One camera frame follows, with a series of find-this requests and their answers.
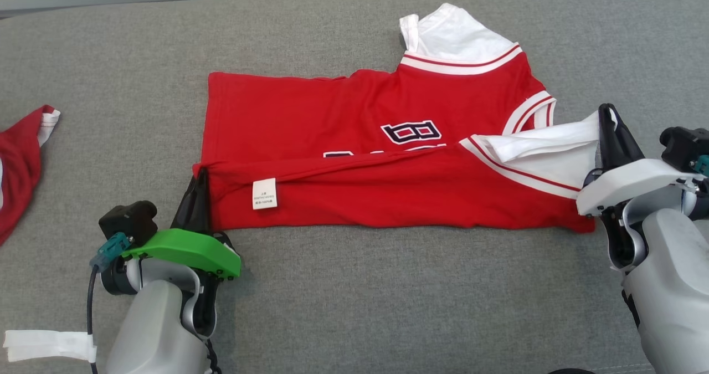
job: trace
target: red and white striped trim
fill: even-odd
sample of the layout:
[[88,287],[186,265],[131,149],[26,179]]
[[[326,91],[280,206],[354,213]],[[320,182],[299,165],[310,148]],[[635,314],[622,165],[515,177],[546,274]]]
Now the red and white striped trim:
[[507,119],[502,136],[521,131],[522,126],[532,115],[534,115],[535,129],[552,126],[554,122],[554,107],[556,105],[557,99],[546,91],[540,91],[531,96],[512,112],[510,118]]
[[492,61],[487,61],[486,63],[466,63],[451,59],[426,57],[425,55],[407,51],[401,59],[401,64],[430,71],[431,73],[457,75],[483,74],[509,63],[512,58],[516,57],[521,52],[522,48],[519,44],[515,43],[510,50],[498,58],[492,59]]
[[476,141],[475,136],[470,137],[470,139],[463,139],[459,142],[466,150],[472,152],[479,160],[488,165],[488,167],[492,170],[498,172],[504,177],[507,177],[507,179],[520,183],[521,185],[537,189],[541,192],[546,192],[547,194],[558,195],[559,197],[569,199],[576,199],[578,192],[580,192],[577,187],[554,182],[552,180],[545,179],[544,177],[522,172],[521,170],[514,169],[503,163],[497,162],[493,159],[493,155],[489,154],[487,149],[482,146],[481,142]]
[[56,122],[59,122],[60,115],[61,112],[51,106],[46,106],[44,108],[40,129],[37,131],[37,141],[39,142],[40,147],[44,145],[44,143],[49,139],[49,136],[51,136],[52,131],[54,131],[54,127],[56,126]]

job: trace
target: white care label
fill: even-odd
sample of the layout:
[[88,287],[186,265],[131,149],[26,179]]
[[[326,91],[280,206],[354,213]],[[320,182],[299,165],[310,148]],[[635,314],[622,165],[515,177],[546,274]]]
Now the white care label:
[[254,209],[266,209],[278,207],[276,200],[276,178],[254,182],[253,195]]

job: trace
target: gray couch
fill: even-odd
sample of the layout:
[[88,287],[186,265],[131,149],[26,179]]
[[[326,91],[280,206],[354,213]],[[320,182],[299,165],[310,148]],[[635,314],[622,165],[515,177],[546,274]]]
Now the gray couch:
[[[197,0],[2,20],[0,129],[43,104],[63,114],[0,247],[0,331],[84,331],[97,220],[113,205],[149,199],[168,227],[200,157],[208,73],[391,71],[398,18],[445,1],[521,43],[558,122],[613,102],[651,157],[665,127],[709,126],[709,0]],[[600,228],[229,235],[246,270],[218,298],[225,373],[653,372]],[[131,299],[97,288],[99,372]],[[0,358],[0,372],[89,367]]]

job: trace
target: red jersey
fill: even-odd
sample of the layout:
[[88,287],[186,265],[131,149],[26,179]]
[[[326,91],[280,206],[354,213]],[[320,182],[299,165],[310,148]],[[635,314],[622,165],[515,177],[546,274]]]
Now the red jersey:
[[[554,189],[565,191],[557,194],[524,182],[505,185],[525,202],[538,202],[512,207],[510,199],[493,197],[491,182],[505,179],[494,160],[463,144],[471,134],[512,135],[552,124],[556,100],[532,76],[520,46],[448,4],[420,21],[402,18],[400,26],[407,52],[394,73],[210,74],[196,169],[208,168],[213,225],[587,230],[574,205],[578,184],[558,183]],[[253,210],[251,183],[273,177],[278,207]],[[516,210],[541,205],[557,213],[512,220],[524,214]]]

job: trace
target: gray robot arm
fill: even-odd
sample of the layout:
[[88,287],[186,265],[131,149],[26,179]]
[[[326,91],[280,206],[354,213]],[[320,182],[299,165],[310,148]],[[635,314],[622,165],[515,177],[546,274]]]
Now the gray robot arm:
[[135,295],[116,338],[108,374],[202,374],[211,372],[206,345],[182,326],[182,291],[155,280]]
[[589,174],[578,212],[600,217],[649,362],[658,374],[709,374],[709,134],[671,127],[662,160],[646,159],[615,107],[599,109],[603,168]]

